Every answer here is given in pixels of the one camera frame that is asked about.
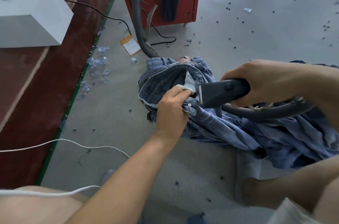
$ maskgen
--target green floor line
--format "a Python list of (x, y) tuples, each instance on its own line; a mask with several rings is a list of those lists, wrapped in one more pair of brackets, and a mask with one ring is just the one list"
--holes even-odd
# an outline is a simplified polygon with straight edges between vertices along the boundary
[[(111, 9), (112, 9), (113, 3), (114, 3), (114, 0), (111, 0), (111, 2), (110, 2), (109, 5), (108, 5), (108, 8), (107, 8), (107, 10), (106, 10), (106, 12), (105, 12), (105, 15), (107, 15), (107, 16), (109, 15), (109, 13), (110, 13), (110, 11), (111, 11)], [(101, 30), (104, 29), (105, 24), (106, 24), (106, 20), (107, 20), (107, 18), (103, 18), (103, 20), (102, 20), (102, 22), (101, 22), (101, 25), (100, 25), (100, 29), (101, 29)], [(95, 38), (95, 42), (94, 42), (94, 44), (93, 44), (93, 46), (92, 46), (92, 50), (90, 51), (90, 54), (89, 54), (88, 57), (91, 57), (91, 56), (93, 55), (95, 49), (97, 48), (97, 44), (98, 44), (98, 42), (99, 42), (99, 39), (100, 39), (100, 35), (98, 35), (98, 36)], [(70, 110), (71, 110), (71, 108), (72, 108), (72, 106), (73, 106), (74, 100), (75, 100), (75, 98), (77, 97), (77, 94), (78, 94), (78, 91), (79, 91), (79, 88), (80, 88), (80, 82), (83, 80), (83, 77), (84, 77), (85, 74), (86, 74), (87, 68), (88, 68), (88, 64), (85, 65), (85, 67), (83, 68), (83, 70), (82, 70), (82, 72), (81, 72), (81, 74), (80, 74), (80, 78), (79, 78), (79, 80), (78, 80), (77, 86), (76, 86), (76, 88), (75, 88), (75, 90), (74, 90), (74, 92), (73, 92), (72, 98), (71, 98), (71, 100), (70, 100), (70, 102), (69, 102), (69, 104), (68, 104), (68, 106), (67, 106), (67, 109), (66, 109), (66, 111), (65, 111), (65, 114), (64, 114), (64, 116), (63, 116), (63, 118), (62, 118), (61, 121), (66, 120), (67, 117), (68, 117), (68, 115), (70, 114)], [(54, 139), (59, 139), (59, 138), (60, 138), (60, 135), (61, 135), (61, 132), (62, 132), (62, 129), (59, 128)], [(49, 150), (49, 153), (48, 153), (48, 155), (47, 155), (47, 157), (46, 157), (46, 159), (45, 159), (44, 165), (42, 166), (42, 170), (41, 170), (40, 175), (39, 175), (39, 177), (38, 177), (38, 181), (37, 181), (36, 184), (35, 184), (36, 186), (40, 186), (40, 185), (41, 185), (41, 182), (42, 182), (42, 180), (43, 180), (43, 178), (44, 178), (44, 175), (45, 175), (45, 173), (46, 173), (46, 171), (47, 171), (49, 162), (50, 162), (50, 160), (51, 160), (51, 158), (52, 158), (52, 155), (53, 155), (53, 152), (54, 152), (54, 150), (55, 150), (55, 147), (57, 146), (57, 143), (58, 143), (58, 141), (55, 141), (55, 142), (52, 143), (52, 146), (51, 146), (51, 148), (50, 148), (50, 150)]]

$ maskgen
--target white cord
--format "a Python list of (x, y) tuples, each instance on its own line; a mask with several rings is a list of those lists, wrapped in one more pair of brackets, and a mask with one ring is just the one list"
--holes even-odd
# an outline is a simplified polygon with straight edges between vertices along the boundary
[[(32, 148), (35, 148), (35, 147), (39, 147), (39, 146), (42, 146), (42, 145), (45, 145), (45, 144), (48, 144), (48, 143), (51, 143), (51, 142), (54, 142), (54, 141), (57, 141), (57, 140), (62, 140), (62, 141), (69, 141), (69, 142), (72, 142), (76, 145), (79, 145), (83, 148), (86, 148), (86, 149), (99, 149), (99, 148), (113, 148), (113, 149), (116, 149), (118, 150), (119, 152), (122, 152), (123, 154), (125, 154), (128, 158), (129, 158), (129, 155), (123, 151), (121, 151), (120, 149), (116, 148), (116, 147), (113, 147), (113, 146), (96, 146), (96, 147), (88, 147), (88, 146), (83, 146), (83, 145), (80, 145), (72, 140), (68, 140), (68, 139), (54, 139), (54, 140), (51, 140), (51, 141), (48, 141), (48, 142), (45, 142), (41, 145), (35, 145), (35, 146), (31, 146), (31, 147), (27, 147), (27, 148), (20, 148), (20, 149), (13, 149), (13, 150), (0, 150), (0, 152), (16, 152), (16, 151), (23, 151), (23, 150), (27, 150), (27, 149), (32, 149)], [(44, 192), (35, 192), (35, 191), (27, 191), (27, 190), (8, 190), (8, 189), (0, 189), (0, 196), (38, 196), (38, 197), (62, 197), (62, 196), (71, 196), (71, 195), (74, 195), (78, 192), (81, 192), (83, 190), (86, 190), (86, 189), (89, 189), (89, 188), (92, 188), (92, 187), (100, 187), (100, 186), (86, 186), (86, 187), (82, 187), (82, 188), (79, 188), (79, 189), (76, 189), (72, 192), (65, 192), (65, 193), (44, 193)]]

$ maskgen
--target black handheld tool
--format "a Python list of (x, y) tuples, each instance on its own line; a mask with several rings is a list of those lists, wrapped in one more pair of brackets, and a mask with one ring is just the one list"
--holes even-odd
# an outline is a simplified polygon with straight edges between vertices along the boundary
[(202, 108), (218, 108), (247, 95), (251, 87), (243, 78), (199, 85), (199, 104)]

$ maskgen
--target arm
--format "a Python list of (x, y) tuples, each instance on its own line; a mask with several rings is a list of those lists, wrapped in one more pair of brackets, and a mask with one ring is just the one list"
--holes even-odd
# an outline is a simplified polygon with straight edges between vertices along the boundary
[(245, 107), (302, 96), (313, 102), (339, 131), (339, 69), (320, 65), (254, 60), (226, 72), (221, 80), (244, 78), (251, 91), (235, 100)]
[(137, 223), (161, 166), (187, 124), (182, 104), (190, 95), (178, 86), (167, 91), (158, 104), (155, 134), (66, 224)]

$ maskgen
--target denim fabric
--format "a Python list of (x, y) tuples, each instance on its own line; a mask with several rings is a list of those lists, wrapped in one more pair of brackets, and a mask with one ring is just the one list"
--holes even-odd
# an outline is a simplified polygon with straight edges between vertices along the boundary
[[(170, 58), (147, 60), (146, 72), (139, 80), (138, 97), (150, 111), (147, 116), (150, 122), (156, 121), (157, 104), (164, 93), (184, 84), (186, 71), (196, 81), (196, 91), (201, 83), (215, 82), (210, 67), (200, 57), (185, 63)], [(196, 95), (184, 102), (183, 109), (190, 116), (182, 137), (244, 150), (263, 148), (276, 168), (299, 168), (335, 156), (339, 151), (338, 133), (317, 108), (295, 117), (261, 123), (223, 114), (221, 108), (202, 109)]]

